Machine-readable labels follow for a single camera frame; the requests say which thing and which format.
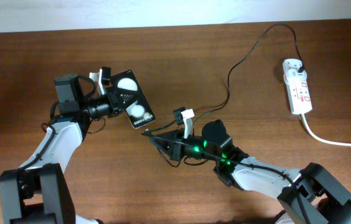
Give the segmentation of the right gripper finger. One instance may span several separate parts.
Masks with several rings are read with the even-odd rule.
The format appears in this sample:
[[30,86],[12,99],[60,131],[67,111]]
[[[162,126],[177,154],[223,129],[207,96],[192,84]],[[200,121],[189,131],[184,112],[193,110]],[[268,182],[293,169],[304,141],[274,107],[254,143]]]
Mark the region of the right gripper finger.
[[173,161],[181,160],[182,145],[177,143],[177,141],[180,140],[180,131],[178,129],[149,138],[151,144],[153,144],[163,153],[167,154],[170,157],[170,160]]
[[185,107],[178,108],[173,111],[175,121],[178,125],[184,124],[183,138],[187,139],[193,130],[192,118],[194,117],[193,109],[186,109]]

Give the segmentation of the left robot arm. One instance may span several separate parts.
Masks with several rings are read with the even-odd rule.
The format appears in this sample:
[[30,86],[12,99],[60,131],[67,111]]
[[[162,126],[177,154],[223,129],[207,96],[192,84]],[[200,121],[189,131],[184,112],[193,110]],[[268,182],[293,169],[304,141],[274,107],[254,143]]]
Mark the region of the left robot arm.
[[100,223],[77,215],[65,177],[75,150],[85,140],[94,120],[126,113],[134,128],[144,116],[154,115],[146,106],[142,89],[131,70],[116,75],[109,67],[91,73],[85,80],[93,86],[85,94],[74,73],[55,79],[57,102],[44,123],[45,137],[19,168],[0,176],[0,198],[4,223]]

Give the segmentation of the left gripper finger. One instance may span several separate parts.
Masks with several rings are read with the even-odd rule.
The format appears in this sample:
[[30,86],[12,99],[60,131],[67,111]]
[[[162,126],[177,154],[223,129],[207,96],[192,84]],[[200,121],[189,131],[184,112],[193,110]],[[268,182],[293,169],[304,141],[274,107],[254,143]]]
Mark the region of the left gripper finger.
[[125,111],[127,107],[131,106],[137,99],[139,93],[131,90],[118,90],[115,92],[114,109],[118,111]]
[[97,85],[99,95],[104,95],[106,93],[105,86],[110,84],[110,76],[110,67],[102,67],[98,72],[89,73],[89,78],[91,78]]

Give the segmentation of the black smartphone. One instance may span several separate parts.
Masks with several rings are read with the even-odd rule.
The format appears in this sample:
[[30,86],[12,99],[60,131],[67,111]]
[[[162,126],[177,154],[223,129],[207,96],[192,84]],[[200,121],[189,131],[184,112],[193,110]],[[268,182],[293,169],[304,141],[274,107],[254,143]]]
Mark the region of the black smartphone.
[[155,115],[132,70],[111,76],[111,84],[116,90],[119,107],[125,110],[134,129],[155,120]]

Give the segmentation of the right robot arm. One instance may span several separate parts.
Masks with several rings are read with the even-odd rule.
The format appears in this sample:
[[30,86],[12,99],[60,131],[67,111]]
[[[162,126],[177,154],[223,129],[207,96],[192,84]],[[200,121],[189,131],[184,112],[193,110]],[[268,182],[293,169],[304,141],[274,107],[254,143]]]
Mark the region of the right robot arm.
[[266,164],[236,147],[221,120],[207,123],[196,136],[192,110],[179,108],[174,116],[181,129],[143,133],[163,157],[192,158],[198,165],[214,161],[213,171],[227,187],[275,198],[284,210],[277,223],[351,223],[351,193],[323,166],[312,162],[303,169],[286,169]]

